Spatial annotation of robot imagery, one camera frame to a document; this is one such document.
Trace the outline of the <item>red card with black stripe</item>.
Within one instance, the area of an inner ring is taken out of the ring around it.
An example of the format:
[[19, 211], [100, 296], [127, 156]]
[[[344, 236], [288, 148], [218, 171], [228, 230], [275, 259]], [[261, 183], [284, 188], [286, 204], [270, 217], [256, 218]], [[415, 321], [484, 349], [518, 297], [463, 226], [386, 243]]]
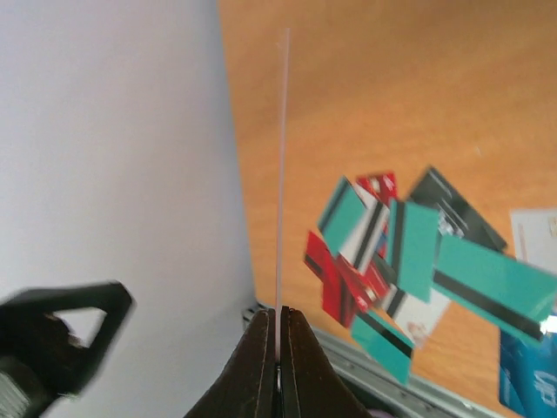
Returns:
[[278, 202], [276, 226], [276, 267], [275, 267], [275, 358], [281, 359], [281, 309], [282, 309], [282, 256], [283, 256], [283, 207], [285, 191], [285, 151], [287, 127], [287, 103], [291, 49], [291, 29], [284, 28], [278, 43], [280, 52], [280, 78], [278, 97]]

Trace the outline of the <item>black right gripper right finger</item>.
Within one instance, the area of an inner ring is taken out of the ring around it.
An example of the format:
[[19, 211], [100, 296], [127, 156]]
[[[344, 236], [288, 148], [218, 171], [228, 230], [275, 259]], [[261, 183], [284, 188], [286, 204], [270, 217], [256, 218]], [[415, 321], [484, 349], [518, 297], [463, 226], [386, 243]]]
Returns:
[[284, 417], [367, 417], [337, 376], [303, 313], [281, 311], [280, 391]]

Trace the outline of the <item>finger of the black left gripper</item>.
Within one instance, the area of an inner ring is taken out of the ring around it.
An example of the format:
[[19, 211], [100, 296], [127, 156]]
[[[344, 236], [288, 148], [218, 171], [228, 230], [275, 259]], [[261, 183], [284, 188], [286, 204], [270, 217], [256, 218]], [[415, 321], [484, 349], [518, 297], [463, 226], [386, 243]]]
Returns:
[[1, 302], [1, 407], [48, 409], [95, 379], [133, 308], [120, 282], [24, 289]]

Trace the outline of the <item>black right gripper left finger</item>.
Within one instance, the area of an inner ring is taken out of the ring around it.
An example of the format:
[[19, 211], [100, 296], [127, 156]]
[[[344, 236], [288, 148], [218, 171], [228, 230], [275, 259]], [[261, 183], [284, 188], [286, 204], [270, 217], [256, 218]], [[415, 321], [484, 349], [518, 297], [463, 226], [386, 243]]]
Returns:
[[275, 311], [255, 313], [220, 376], [186, 418], [273, 417]]

